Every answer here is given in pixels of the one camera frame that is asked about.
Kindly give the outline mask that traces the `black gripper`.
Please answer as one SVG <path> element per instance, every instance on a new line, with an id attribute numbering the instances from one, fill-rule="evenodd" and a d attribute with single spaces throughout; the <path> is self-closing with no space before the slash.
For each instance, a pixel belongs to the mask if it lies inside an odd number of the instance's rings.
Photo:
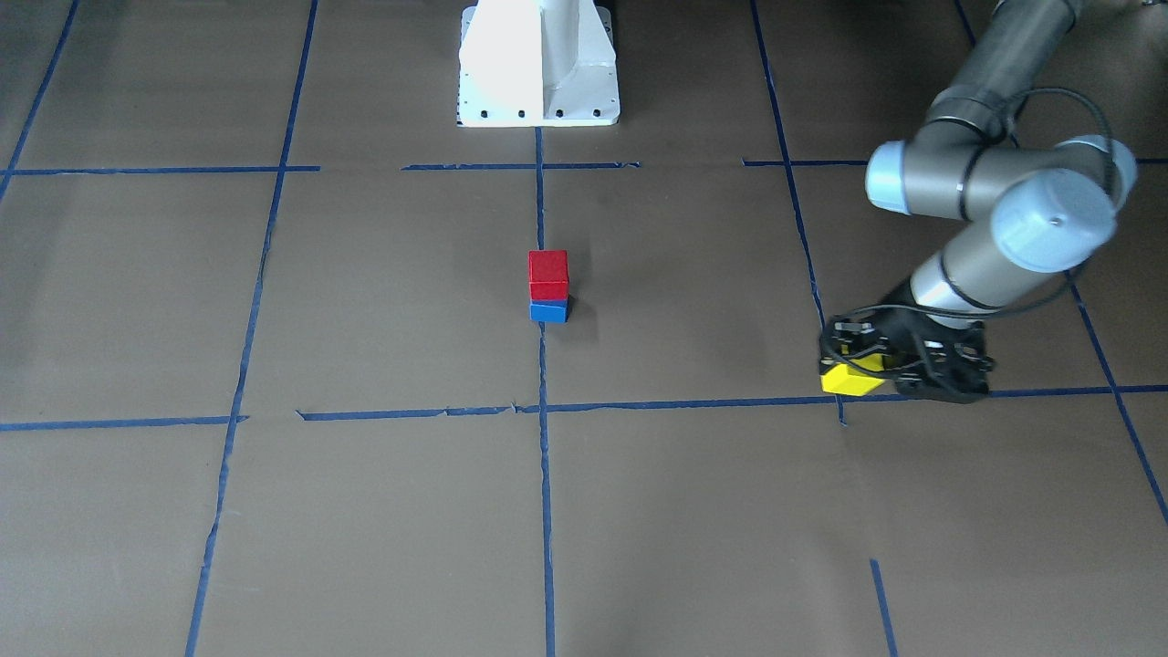
<path id="1" fill-rule="evenodd" d="M 917 307 L 904 279 L 881 303 L 884 310 L 830 316 L 819 334 L 819 366 L 858 364 L 894 369 L 905 397 L 967 404 L 990 394 L 985 326 L 939 323 Z"/>

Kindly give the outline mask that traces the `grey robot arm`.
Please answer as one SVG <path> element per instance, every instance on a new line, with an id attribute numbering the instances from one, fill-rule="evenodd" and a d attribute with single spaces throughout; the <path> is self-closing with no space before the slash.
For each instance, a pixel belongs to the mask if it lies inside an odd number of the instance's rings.
<path id="1" fill-rule="evenodd" d="M 909 141 L 887 141 L 865 170 L 877 208 L 952 219 L 964 229 L 884 299 L 827 320 L 820 383 L 860 397 L 894 383 L 905 397 L 972 403 L 996 362 L 989 319 L 1027 312 L 1023 298 L 1079 274 L 1114 236 L 1138 179 L 1132 151 L 1101 109 L 1071 89 L 1094 134 L 1048 148 L 1009 147 L 1035 79 L 1083 16 L 1084 1 L 1001 1 L 990 25 Z"/>

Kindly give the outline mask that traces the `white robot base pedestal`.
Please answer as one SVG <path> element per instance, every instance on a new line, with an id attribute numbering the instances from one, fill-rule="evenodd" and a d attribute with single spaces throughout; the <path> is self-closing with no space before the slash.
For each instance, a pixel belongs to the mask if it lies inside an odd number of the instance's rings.
<path id="1" fill-rule="evenodd" d="M 463 11 L 456 124 L 610 126 L 621 116 L 609 1 L 478 1 Z"/>

